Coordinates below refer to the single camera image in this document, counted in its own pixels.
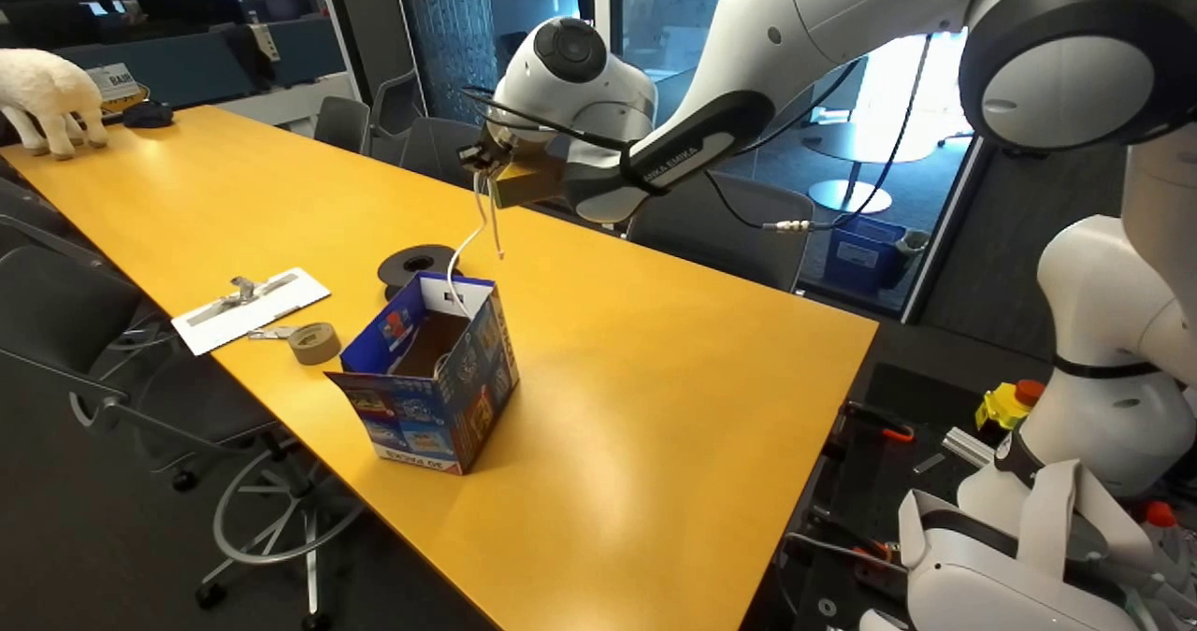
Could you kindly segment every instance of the cable connector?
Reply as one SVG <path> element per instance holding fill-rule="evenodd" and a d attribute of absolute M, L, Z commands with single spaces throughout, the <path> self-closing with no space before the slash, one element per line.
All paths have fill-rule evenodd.
<path fill-rule="evenodd" d="M 776 231 L 778 233 L 807 233 L 810 231 L 810 220 L 785 220 L 779 223 L 765 223 L 761 229 L 765 231 Z"/>

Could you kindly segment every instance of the cardboard box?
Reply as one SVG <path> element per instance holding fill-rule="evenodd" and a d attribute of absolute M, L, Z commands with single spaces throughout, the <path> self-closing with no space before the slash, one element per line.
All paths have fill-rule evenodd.
<path fill-rule="evenodd" d="M 490 280 L 420 272 L 326 372 L 384 459 L 463 474 L 519 381 L 499 291 Z"/>

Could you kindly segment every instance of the duct tape roll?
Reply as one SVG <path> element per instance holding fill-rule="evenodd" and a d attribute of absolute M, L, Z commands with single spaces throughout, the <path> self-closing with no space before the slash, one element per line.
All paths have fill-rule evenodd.
<path fill-rule="evenodd" d="M 378 266 L 378 280 L 387 284 L 387 301 L 390 302 L 407 283 L 415 278 L 417 272 L 448 273 L 452 260 L 452 248 L 448 245 L 415 245 L 394 255 Z M 454 269 L 454 275 L 461 271 Z"/>
<path fill-rule="evenodd" d="M 296 329 L 287 336 L 287 346 L 303 365 L 326 363 L 341 352 L 341 340 L 327 322 L 314 322 Z"/>

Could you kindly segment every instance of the blue bin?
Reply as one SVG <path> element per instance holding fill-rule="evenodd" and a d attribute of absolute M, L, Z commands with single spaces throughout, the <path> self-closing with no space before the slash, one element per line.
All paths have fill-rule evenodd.
<path fill-rule="evenodd" d="M 832 230 L 824 280 L 867 295 L 898 285 L 907 260 L 897 243 L 905 235 L 906 229 L 898 225 L 851 218 Z"/>

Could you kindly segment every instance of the yellow table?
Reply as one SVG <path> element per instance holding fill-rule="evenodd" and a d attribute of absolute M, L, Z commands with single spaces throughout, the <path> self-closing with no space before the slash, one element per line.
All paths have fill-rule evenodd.
<path fill-rule="evenodd" d="M 68 162 L 2 151 L 170 315 L 303 267 L 333 296 L 287 323 L 347 342 L 389 253 L 478 223 L 449 184 L 218 108 L 176 120 Z M 499 283 L 522 380 L 466 477 L 375 457 L 279 344 L 214 356 L 500 627 L 736 629 L 875 323 L 523 208 L 499 220 L 506 259 L 484 235 L 461 266 Z"/>

